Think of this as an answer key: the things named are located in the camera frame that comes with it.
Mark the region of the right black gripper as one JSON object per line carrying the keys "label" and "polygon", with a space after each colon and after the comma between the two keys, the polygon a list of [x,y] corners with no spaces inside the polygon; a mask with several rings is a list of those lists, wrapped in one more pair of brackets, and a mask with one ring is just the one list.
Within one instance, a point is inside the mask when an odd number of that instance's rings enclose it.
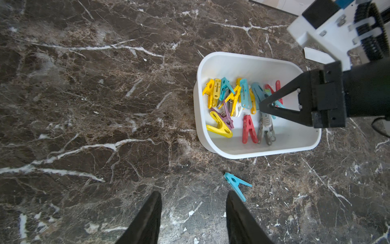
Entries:
{"label": "right black gripper", "polygon": [[[297,92],[301,105],[291,110],[271,103]],[[307,71],[259,103],[261,112],[314,128],[345,127],[348,118],[390,119],[390,59],[384,58],[342,71],[340,61]]]}

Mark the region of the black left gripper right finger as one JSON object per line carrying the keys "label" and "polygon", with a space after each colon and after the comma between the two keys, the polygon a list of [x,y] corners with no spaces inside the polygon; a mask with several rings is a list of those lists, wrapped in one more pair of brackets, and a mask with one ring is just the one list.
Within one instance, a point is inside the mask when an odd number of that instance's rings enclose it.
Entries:
{"label": "black left gripper right finger", "polygon": [[226,226],[230,244],[272,244],[234,191],[226,198]]}

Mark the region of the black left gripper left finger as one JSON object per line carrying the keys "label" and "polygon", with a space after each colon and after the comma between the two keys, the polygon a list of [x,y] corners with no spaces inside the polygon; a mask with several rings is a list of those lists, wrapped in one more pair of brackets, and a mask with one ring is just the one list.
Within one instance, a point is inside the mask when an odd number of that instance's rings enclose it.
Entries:
{"label": "black left gripper left finger", "polygon": [[161,194],[153,191],[116,244],[157,244],[161,211]]}

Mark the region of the red clothespin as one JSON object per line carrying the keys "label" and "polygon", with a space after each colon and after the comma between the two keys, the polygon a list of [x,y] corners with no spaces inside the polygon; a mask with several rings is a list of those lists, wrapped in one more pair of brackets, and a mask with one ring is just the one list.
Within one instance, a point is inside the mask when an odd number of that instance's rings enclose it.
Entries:
{"label": "red clothespin", "polygon": [[265,84],[264,85],[264,88],[265,88],[265,91],[270,93],[270,94],[274,94],[276,91],[280,90],[281,89],[281,83],[280,83],[280,80],[277,80],[275,82],[275,85],[274,85],[274,88],[269,85],[269,84]]}
{"label": "red clothespin", "polygon": [[243,117],[243,133],[242,133],[243,144],[247,144],[249,136],[251,137],[253,143],[257,144],[259,142],[251,116],[245,115]]}

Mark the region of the grey clothespin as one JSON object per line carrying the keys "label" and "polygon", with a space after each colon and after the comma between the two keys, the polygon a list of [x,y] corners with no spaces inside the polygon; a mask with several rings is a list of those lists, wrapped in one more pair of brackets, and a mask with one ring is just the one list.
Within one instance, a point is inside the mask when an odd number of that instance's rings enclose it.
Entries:
{"label": "grey clothespin", "polygon": [[271,146],[273,142],[276,141],[272,117],[269,114],[261,113],[257,139],[258,144],[260,144],[264,139],[268,146]]}

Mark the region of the purple clothespin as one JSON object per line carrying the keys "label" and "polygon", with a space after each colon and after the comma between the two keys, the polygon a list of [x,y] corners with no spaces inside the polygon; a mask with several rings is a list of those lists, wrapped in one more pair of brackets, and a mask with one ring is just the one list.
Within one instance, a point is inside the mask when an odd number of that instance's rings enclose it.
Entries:
{"label": "purple clothespin", "polygon": [[219,118],[220,121],[224,122],[225,125],[230,129],[234,129],[234,124],[233,124],[233,120],[231,119],[231,116],[230,116],[230,112],[228,110],[228,106],[226,105],[226,102],[223,101],[223,108],[224,108],[224,112],[223,113],[219,113],[216,109],[214,108],[211,108],[210,110],[210,113],[214,112],[217,116],[217,118]]}

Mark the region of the yellow clothespin pair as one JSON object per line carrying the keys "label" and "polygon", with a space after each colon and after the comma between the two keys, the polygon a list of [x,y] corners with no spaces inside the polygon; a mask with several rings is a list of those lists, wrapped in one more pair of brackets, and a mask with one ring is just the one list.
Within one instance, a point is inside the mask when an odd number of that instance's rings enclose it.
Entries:
{"label": "yellow clothespin pair", "polygon": [[232,138],[233,137],[233,132],[226,125],[226,123],[222,120],[221,116],[216,111],[211,111],[210,112],[210,116],[217,123],[217,126],[213,127],[213,126],[210,126],[210,125],[206,125],[206,129],[209,132],[213,132],[215,134],[218,134],[218,135],[226,137],[226,138]]}

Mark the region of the dark teal clothespin top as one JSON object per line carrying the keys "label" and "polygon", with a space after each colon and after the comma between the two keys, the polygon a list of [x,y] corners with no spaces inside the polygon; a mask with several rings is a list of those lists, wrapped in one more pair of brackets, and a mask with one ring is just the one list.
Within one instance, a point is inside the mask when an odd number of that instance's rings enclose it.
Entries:
{"label": "dark teal clothespin top", "polygon": [[[279,100],[273,102],[272,105],[275,106],[275,107],[278,107],[278,108],[285,108],[284,105],[283,105],[282,103],[280,103]],[[274,115],[271,115],[271,117],[272,117],[272,119],[274,119],[274,120],[277,119],[277,117],[274,116]]]}

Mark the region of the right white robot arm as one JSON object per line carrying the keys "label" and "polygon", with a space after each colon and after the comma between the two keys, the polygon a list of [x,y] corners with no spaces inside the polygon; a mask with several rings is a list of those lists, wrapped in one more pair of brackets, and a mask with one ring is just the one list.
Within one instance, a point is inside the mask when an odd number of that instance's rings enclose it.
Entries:
{"label": "right white robot arm", "polygon": [[314,128],[344,127],[347,118],[390,118],[390,48],[372,1],[315,1],[289,27],[301,47],[316,43],[333,58],[300,74],[260,102],[261,112]]}

